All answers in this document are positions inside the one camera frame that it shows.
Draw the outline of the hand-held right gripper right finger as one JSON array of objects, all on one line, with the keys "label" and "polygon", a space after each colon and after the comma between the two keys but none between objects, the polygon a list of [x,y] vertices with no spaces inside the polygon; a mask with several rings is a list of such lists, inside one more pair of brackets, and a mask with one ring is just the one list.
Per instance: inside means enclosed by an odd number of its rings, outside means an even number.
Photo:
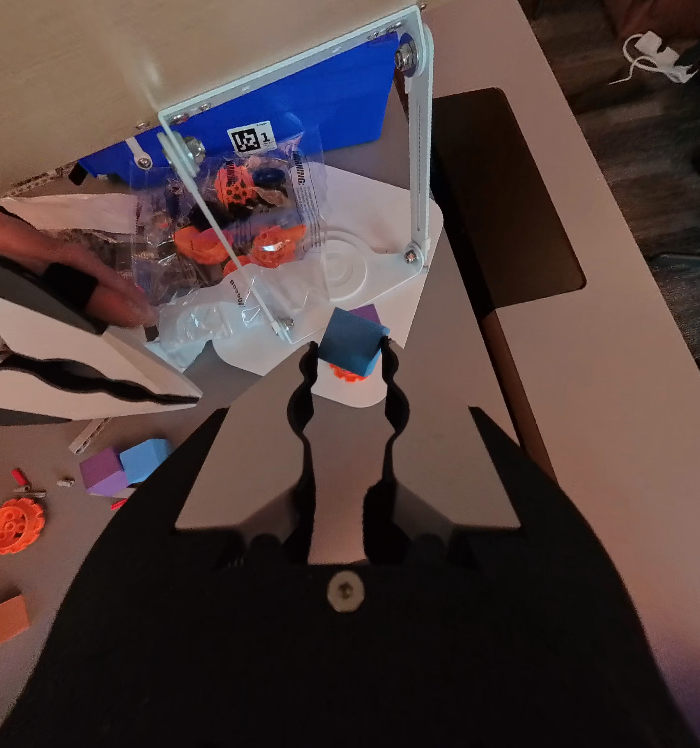
[{"label": "hand-held right gripper right finger", "polygon": [[408,374],[401,348],[381,346],[386,385],[381,479],[364,498],[363,543],[370,563],[401,563],[413,543],[433,537],[445,552],[475,531],[521,527],[486,439],[482,412],[431,379]]}]

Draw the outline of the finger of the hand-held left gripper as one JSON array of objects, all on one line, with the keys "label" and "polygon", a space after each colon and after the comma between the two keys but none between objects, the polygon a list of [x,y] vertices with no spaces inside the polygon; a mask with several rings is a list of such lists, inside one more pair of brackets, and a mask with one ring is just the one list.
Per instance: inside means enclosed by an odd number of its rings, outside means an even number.
[{"label": "finger of the hand-held left gripper", "polygon": [[134,331],[109,326],[100,334],[85,332],[4,299],[0,300],[0,337],[10,354],[77,362],[110,379],[155,382],[160,390],[173,390],[173,369],[184,377],[150,351]]},{"label": "finger of the hand-held left gripper", "polygon": [[110,379],[68,360],[17,354],[0,363],[0,427],[46,425],[195,407],[201,390],[173,369],[173,390],[129,379]]}]

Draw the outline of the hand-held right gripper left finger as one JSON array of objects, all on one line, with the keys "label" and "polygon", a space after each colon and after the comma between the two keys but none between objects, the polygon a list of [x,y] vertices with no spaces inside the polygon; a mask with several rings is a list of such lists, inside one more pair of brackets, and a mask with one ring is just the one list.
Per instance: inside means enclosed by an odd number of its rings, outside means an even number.
[{"label": "hand-held right gripper left finger", "polygon": [[300,346],[228,408],[181,512],[179,531],[226,530],[243,546],[262,535],[308,561],[316,482],[305,429],[314,415],[318,344]]}]

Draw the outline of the blue foam block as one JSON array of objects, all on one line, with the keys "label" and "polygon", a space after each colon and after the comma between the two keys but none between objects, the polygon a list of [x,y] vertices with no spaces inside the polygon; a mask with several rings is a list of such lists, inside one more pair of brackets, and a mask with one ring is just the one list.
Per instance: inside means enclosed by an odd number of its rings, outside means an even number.
[{"label": "blue foam block", "polygon": [[366,378],[381,354],[382,340],[390,329],[341,308],[334,308],[317,356],[330,365]]},{"label": "blue foam block", "polygon": [[150,438],[123,450],[119,456],[128,485],[144,482],[171,452],[171,445],[165,438]]}]

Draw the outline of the grey desk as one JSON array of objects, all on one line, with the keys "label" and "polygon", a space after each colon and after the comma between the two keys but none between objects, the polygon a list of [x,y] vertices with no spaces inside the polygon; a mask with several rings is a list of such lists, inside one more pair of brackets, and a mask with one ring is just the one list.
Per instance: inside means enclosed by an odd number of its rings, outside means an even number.
[{"label": "grey desk", "polygon": [[75,576],[0,746],[700,746],[700,372],[515,2],[430,16],[442,115],[505,96],[586,284],[496,310],[551,463],[405,349],[427,407],[495,472],[459,503],[515,513],[408,539],[381,488],[356,564],[272,536],[176,531],[235,425],[217,411],[117,513]]}]

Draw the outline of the person's left hand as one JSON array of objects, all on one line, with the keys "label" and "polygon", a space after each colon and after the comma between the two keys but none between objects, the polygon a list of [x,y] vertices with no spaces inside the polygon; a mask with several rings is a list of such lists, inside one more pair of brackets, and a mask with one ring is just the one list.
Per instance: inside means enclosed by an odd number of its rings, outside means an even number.
[{"label": "person's left hand", "polygon": [[34,228],[0,206],[0,255],[42,274],[58,263],[94,277],[98,284],[87,304],[87,313],[122,328],[149,328],[158,316],[142,291],[130,279],[104,265],[82,245],[64,243]]}]

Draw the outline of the long grey beam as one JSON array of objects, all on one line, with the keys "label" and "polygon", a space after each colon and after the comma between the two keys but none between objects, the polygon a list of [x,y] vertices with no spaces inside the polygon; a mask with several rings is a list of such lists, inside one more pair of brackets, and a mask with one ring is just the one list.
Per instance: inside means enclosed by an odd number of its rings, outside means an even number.
[{"label": "long grey beam", "polygon": [[112,417],[105,417],[91,420],[69,444],[68,449],[70,453],[74,455],[83,454],[90,444],[92,444],[93,441],[103,432],[112,419]]}]

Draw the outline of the crinkled bag of orange gears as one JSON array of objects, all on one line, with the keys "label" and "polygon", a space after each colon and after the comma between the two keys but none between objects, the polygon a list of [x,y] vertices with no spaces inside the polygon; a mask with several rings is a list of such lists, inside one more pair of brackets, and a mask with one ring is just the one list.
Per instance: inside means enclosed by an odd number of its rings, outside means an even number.
[{"label": "crinkled bag of orange gears", "polygon": [[207,155],[195,138],[159,138],[168,163],[137,193],[131,251],[133,280],[158,314],[152,348],[184,370],[206,343],[253,328],[289,341],[305,312],[328,303],[320,143],[299,132],[251,154]]}]

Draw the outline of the blue box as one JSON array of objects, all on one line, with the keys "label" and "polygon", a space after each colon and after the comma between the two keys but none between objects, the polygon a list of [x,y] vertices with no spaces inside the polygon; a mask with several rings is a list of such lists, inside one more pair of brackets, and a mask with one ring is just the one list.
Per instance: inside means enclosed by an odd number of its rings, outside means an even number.
[{"label": "blue box", "polygon": [[258,90],[208,109],[177,126],[207,155],[233,153],[229,130],[269,122],[283,140],[305,132],[323,150],[362,145],[380,138],[394,76],[395,34],[339,53]]}]

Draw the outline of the white power strip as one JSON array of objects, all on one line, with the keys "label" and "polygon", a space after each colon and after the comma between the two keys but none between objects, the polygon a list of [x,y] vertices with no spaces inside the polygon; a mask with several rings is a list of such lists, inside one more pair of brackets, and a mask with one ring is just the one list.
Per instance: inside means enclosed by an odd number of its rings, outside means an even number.
[{"label": "white power strip", "polygon": [[688,83],[699,72],[696,63],[682,64],[682,56],[653,31],[627,37],[622,44],[622,55],[628,63],[627,75],[611,81],[609,86],[632,80],[636,70],[660,73],[677,85]]}]

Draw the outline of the white crossbar bracket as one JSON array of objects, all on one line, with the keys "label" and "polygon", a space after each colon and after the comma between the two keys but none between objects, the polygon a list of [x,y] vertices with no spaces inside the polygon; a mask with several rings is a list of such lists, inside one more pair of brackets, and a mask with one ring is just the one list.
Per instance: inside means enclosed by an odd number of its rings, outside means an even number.
[{"label": "white crossbar bracket", "polygon": [[182,116],[192,118],[203,113],[204,105],[209,105],[211,108],[221,106],[226,102],[354,49],[365,42],[373,41],[391,33],[408,34],[414,42],[417,48],[418,62],[412,73],[413,77],[420,76],[423,72],[432,68],[434,47],[430,29],[422,20],[420,8],[411,5],[289,58],[164,108],[157,114],[159,126],[169,132],[179,124]]}]

